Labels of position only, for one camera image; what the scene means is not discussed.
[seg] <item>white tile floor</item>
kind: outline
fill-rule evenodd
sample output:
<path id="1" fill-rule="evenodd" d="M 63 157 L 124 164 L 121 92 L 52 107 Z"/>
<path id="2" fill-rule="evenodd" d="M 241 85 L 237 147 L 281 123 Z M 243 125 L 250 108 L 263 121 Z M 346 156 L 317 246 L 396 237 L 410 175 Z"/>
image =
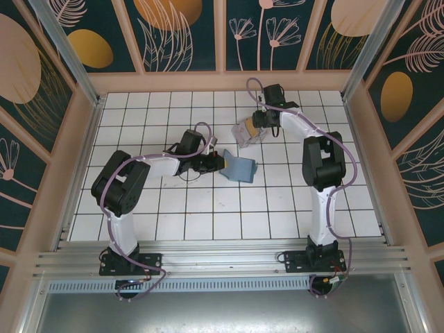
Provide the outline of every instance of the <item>white tile floor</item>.
<path id="1" fill-rule="evenodd" d="M 321 128 L 338 130 L 359 161 L 338 92 L 286 92 L 287 100 Z M 307 237 L 311 197 L 302 178 L 302 146 L 291 133 L 269 133 L 263 144 L 239 149 L 231 135 L 236 120 L 257 107 L 246 92 L 156 92 L 108 94 L 87 174 L 71 225 L 70 241 L 107 240 L 103 215 L 90 194 L 95 178 L 117 149 L 131 155 L 159 153 L 180 141 L 198 121 L 212 125 L 216 149 L 259 163 L 253 184 L 230 182 L 219 173 L 199 179 L 147 180 L 134 211 L 139 240 L 288 239 Z M 346 156 L 351 178 L 350 159 Z M 366 179 L 358 164 L 356 183 L 338 194 L 336 231 L 351 237 L 377 237 L 380 228 Z"/>

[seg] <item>purple cable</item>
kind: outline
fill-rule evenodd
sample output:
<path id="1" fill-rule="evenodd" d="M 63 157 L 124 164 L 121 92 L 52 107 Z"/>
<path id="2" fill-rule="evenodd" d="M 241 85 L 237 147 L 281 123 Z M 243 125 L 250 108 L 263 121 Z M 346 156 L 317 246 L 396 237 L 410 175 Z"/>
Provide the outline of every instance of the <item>purple cable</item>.
<path id="1" fill-rule="evenodd" d="M 105 185 L 105 188 L 103 189 L 103 193 L 102 196 L 100 197 L 100 209 L 102 210 L 102 212 L 107 216 L 108 218 L 108 234 L 110 235 L 110 240 L 112 242 L 112 244 L 115 246 L 115 248 L 117 249 L 117 251 L 120 253 L 120 255 L 125 258 L 126 260 L 128 260 L 131 264 L 134 264 L 138 267 L 142 267 L 144 269 L 144 271 L 147 270 L 152 270 L 152 271 L 157 271 L 157 272 L 161 272 L 163 273 L 163 275 L 160 277 L 160 279 L 158 281 L 156 281 L 151 287 L 149 287 L 146 291 L 144 291 L 143 293 L 138 293 L 136 296 L 134 296 L 133 298 L 123 298 L 120 294 L 121 290 L 129 285 L 135 285 L 135 284 L 143 284 L 143 282 L 131 282 L 131 283 L 126 283 L 123 284 L 122 286 L 119 287 L 119 289 L 117 290 L 117 295 L 120 299 L 120 301 L 122 300 L 126 300 L 127 302 L 131 302 L 132 300 L 138 300 L 142 297 L 144 297 L 147 293 L 149 293 L 151 290 L 153 290 L 167 275 L 167 272 L 163 269 L 163 268 L 158 268 L 158 267 L 153 267 L 153 266 L 147 266 L 145 264 L 141 264 L 140 262 L 136 262 L 135 260 L 129 258 L 129 256 L 127 256 L 122 249 L 120 248 L 119 244 L 117 244 L 116 239 L 114 238 L 114 235 L 112 234 L 112 230 L 111 230 L 111 214 L 109 213 L 109 211 L 107 211 L 105 209 L 105 196 L 106 193 L 108 192 L 108 189 L 110 188 L 110 185 L 112 183 L 112 181 L 116 178 L 116 176 L 119 174 L 120 170 L 122 170 L 127 164 L 135 161 L 135 160 L 146 160 L 146 159 L 150 159 L 150 158 L 158 158 L 158 157 L 173 157 L 173 158 L 189 158 L 189 157 L 193 157 L 196 155 L 200 155 L 201 153 L 203 153 L 205 151 L 205 149 L 210 145 L 210 142 L 212 140 L 212 131 L 211 131 L 211 127 L 204 122 L 199 122 L 194 126 L 194 130 L 196 130 L 196 128 L 200 125 L 203 126 L 207 126 L 208 128 L 208 140 L 207 143 L 204 145 L 204 147 L 200 150 L 197 151 L 195 153 L 189 154 L 189 155 L 172 155 L 172 154 L 167 154 L 167 153 L 162 153 L 162 154 L 150 154 L 150 155 L 142 155 L 142 156 L 136 156 L 136 157 L 132 157 L 128 160 L 126 160 L 124 163 L 120 164 L 119 167 L 116 169 L 116 171 L 111 175 L 110 179 L 108 180 L 108 182 Z"/>
<path id="2" fill-rule="evenodd" d="M 250 95 L 250 97 L 251 97 L 254 101 L 256 101 L 257 104 L 259 104 L 259 105 L 261 105 L 261 106 L 263 106 L 263 107 L 265 107 L 265 108 L 267 108 L 267 109 L 273 109 L 273 110 L 280 111 L 280 112 L 288 112 L 288 113 L 294 114 L 294 115 L 297 116 L 297 117 L 302 118 L 304 121 L 306 121 L 306 122 L 309 124 L 309 126 L 310 126 L 311 128 L 313 128 L 313 130 L 315 130 L 316 132 L 318 132 L 318 133 L 324 135 L 325 137 L 327 137 L 328 139 L 330 139 L 330 140 L 332 140 L 334 143 L 336 143 L 338 146 L 340 146 L 341 149 L 344 150 L 344 152 L 348 155 L 348 157 L 349 157 L 350 160 L 352 161 L 352 164 L 353 164 L 353 177 L 352 177 L 352 179 L 351 179 L 350 182 L 348 182 L 347 184 L 342 185 L 342 186 L 339 186 L 339 187 L 337 187 L 336 189 L 334 189 L 334 190 L 332 191 L 332 193 L 331 193 L 331 194 L 328 196 L 328 198 L 327 198 L 327 209 L 326 209 L 326 210 L 327 210 L 327 211 L 326 211 L 326 214 L 327 214 L 327 226 L 328 226 L 328 230 L 329 230 L 329 231 L 332 233 L 332 235 L 335 236 L 337 239 L 347 239 L 347 240 L 348 240 L 348 245 L 349 245 L 349 255 L 348 255 L 348 266 L 347 266 L 347 271 L 346 271 L 346 273 L 345 273 L 345 275 L 348 276 L 348 273 L 350 272 L 350 266 L 351 266 L 351 263 L 352 263 L 352 239 L 351 239 L 350 237 L 339 236 L 339 235 L 337 235 L 337 234 L 333 231 L 333 229 L 332 229 L 332 224 L 331 224 L 331 221 L 330 221 L 330 214 L 329 214 L 329 211 L 330 211 L 330 205 L 331 205 L 331 202 L 332 202 L 332 196 L 333 196 L 336 192 L 341 191 L 342 189 L 345 189 L 346 187 L 349 187 L 351 184 L 353 184 L 353 183 L 355 182 L 357 176 L 358 176 L 358 167 L 357 167 L 357 164 L 356 164 L 355 158 L 353 157 L 352 153 L 347 149 L 347 147 L 344 146 L 344 144 L 343 144 L 342 142 L 340 142 L 340 141 L 339 141 L 338 139 L 336 139 L 335 137 L 333 137 L 333 136 L 331 136 L 330 134 L 328 134 L 328 133 L 324 132 L 323 130 L 321 130 L 318 126 L 316 126 L 314 123 L 312 123 L 312 122 L 310 121 L 310 119 L 308 119 L 308 118 L 307 118 L 305 115 L 303 115 L 301 112 L 294 112 L 294 111 L 292 111 L 292 110 L 288 110 L 288 109 L 277 108 L 277 107 L 275 107 L 275 106 L 267 105 L 267 104 L 262 103 L 261 101 L 259 101 L 259 99 L 257 99 L 257 98 L 253 95 L 253 93 L 251 92 L 252 90 L 250 89 L 250 81 L 255 81 L 255 82 L 257 82 L 257 83 L 259 84 L 259 86 L 261 87 L 261 92 L 264 92 L 264 87 L 262 86 L 261 81 L 259 81 L 259 79 L 257 79 L 257 78 L 249 78 L 249 79 L 247 80 L 247 92 L 248 92 L 248 94 Z M 315 289 L 313 288 L 313 285 L 312 285 L 315 277 L 316 277 L 316 274 L 315 274 L 315 275 L 312 275 L 312 276 L 310 277 L 310 282 L 309 282 L 310 293 L 311 293 L 313 296 L 316 296 L 316 294 L 318 294 L 318 295 L 320 294 L 317 290 L 315 290 Z M 343 283 L 341 283 L 341 284 L 338 286 L 338 288 L 336 288 L 335 290 L 333 290 L 333 292 L 331 292 L 330 295 L 334 295 L 334 294 L 338 291 L 338 289 L 342 286 L 342 284 L 343 284 Z"/>

